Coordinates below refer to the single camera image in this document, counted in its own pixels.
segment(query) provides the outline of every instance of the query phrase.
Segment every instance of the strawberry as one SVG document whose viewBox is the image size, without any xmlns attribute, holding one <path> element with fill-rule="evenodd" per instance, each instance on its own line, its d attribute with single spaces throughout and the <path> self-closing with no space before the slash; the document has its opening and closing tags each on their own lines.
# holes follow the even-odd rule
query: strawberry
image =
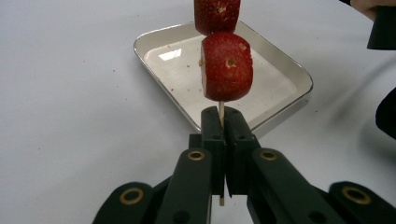
<svg viewBox="0 0 396 224">
<path fill-rule="evenodd" d="M 249 43 L 232 33 L 214 33 L 202 41 L 201 72 L 204 96 L 233 101 L 248 94 L 253 81 Z"/>
<path fill-rule="evenodd" d="M 202 35 L 233 33 L 241 0 L 194 0 L 195 29 Z"/>
</svg>

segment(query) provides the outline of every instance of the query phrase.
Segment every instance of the skewer stick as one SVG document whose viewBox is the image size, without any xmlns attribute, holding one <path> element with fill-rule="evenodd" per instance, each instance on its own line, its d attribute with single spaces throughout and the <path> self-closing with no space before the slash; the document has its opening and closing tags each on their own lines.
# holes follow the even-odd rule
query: skewer stick
<svg viewBox="0 0 396 224">
<path fill-rule="evenodd" d="M 221 129 L 224 131 L 224 101 L 219 101 L 219 118 L 220 118 Z M 220 194 L 219 205 L 224 206 L 224 204 L 225 204 L 224 193 L 222 193 Z"/>
<path fill-rule="evenodd" d="M 224 101 L 219 101 L 219 118 L 220 118 L 221 128 L 224 131 Z"/>
</svg>

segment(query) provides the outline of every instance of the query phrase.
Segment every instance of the white table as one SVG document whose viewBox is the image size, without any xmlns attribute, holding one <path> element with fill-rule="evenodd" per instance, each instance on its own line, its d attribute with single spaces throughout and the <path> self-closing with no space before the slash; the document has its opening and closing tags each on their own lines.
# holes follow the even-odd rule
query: white table
<svg viewBox="0 0 396 224">
<path fill-rule="evenodd" d="M 368 50 L 373 23 L 338 1 L 243 1 L 240 20 L 301 64 L 314 89 L 266 132 L 314 186 L 349 180 L 396 205 L 396 141 L 375 110 L 396 52 Z M 173 173 L 194 129 L 134 55 L 134 40 L 193 21 L 192 0 L 0 3 L 0 222 L 91 223 L 116 187 Z M 212 223 L 251 223 L 246 197 Z"/>
</svg>

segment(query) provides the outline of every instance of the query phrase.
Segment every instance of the metal tray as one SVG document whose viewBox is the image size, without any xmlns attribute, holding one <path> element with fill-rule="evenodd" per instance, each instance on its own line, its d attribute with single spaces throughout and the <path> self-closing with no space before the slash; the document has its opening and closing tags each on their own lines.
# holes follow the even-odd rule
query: metal tray
<svg viewBox="0 0 396 224">
<path fill-rule="evenodd" d="M 297 62 L 241 21 L 235 33 L 250 44 L 253 84 L 245 97 L 225 105 L 240 110 L 254 131 L 304 98 L 313 82 Z M 206 99 L 202 90 L 198 62 L 204 38 L 190 22 L 142 34 L 134 42 L 142 64 L 198 132 L 201 111 L 218 104 Z"/>
</svg>

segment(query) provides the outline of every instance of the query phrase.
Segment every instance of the black object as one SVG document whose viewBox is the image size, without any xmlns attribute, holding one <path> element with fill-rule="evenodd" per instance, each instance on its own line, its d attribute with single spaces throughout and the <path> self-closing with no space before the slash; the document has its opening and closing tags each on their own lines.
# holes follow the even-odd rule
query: black object
<svg viewBox="0 0 396 224">
<path fill-rule="evenodd" d="M 378 7 L 367 49 L 396 49 L 396 7 Z"/>
<path fill-rule="evenodd" d="M 329 193 L 311 186 L 279 151 L 260 146 L 242 114 L 225 108 L 224 132 L 216 107 L 202 112 L 202 133 L 191 134 L 173 175 L 152 188 L 132 182 L 113 191 L 93 224 L 210 223 L 212 195 L 247 195 L 259 224 L 396 223 L 395 208 L 351 182 Z"/>
<path fill-rule="evenodd" d="M 396 139 L 396 88 L 378 106 L 375 124 L 384 133 Z"/>
</svg>

